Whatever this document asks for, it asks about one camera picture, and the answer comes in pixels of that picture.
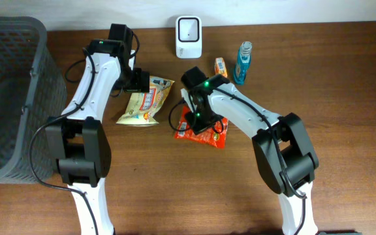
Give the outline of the red candy bag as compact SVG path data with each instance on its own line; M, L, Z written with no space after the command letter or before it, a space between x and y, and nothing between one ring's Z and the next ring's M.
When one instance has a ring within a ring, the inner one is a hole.
M192 129L185 132L176 132L174 134L175 139L185 139L201 144L208 144L215 148L223 149L225 147L225 141L227 137L228 119L222 119L223 126L217 122L214 126L215 132L212 128L205 130L200 134L195 134Z

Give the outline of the yellow snack bag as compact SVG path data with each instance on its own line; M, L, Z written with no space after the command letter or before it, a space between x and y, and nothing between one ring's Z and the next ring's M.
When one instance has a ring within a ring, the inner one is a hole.
M149 91L133 93L125 113L116 121L116 124L143 127L158 124L153 117L163 106L173 83L173 80L150 76Z

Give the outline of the small orange box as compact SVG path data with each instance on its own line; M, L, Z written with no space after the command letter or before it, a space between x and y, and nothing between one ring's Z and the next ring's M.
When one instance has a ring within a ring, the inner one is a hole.
M225 60L222 57L217 57L215 59L214 71L215 71L215 74L220 74L224 76L225 78L228 77Z

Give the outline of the blue mouthwash bottle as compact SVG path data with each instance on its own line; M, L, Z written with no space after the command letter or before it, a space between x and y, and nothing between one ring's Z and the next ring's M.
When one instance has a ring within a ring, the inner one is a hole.
M249 41L245 41L241 44L236 65L234 69L234 82L238 85L243 85L247 76L247 70L251 64L251 51L253 45Z

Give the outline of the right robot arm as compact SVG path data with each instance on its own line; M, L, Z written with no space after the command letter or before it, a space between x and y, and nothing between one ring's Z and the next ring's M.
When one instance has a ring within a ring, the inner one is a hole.
M262 180L278 196L283 233L317 234L311 190L319 160L302 120L259 106L221 74L207 77L193 67L181 82L190 130L214 130L223 118L237 126L252 141Z

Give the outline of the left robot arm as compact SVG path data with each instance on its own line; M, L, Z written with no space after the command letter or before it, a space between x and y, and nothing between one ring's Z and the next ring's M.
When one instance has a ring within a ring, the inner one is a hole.
M134 65L137 40L129 27L115 23L107 39L92 40L83 49L86 67L71 102L44 128L52 166L74 198L82 234L116 232L106 202L112 152L102 119L112 91L149 91L148 72Z

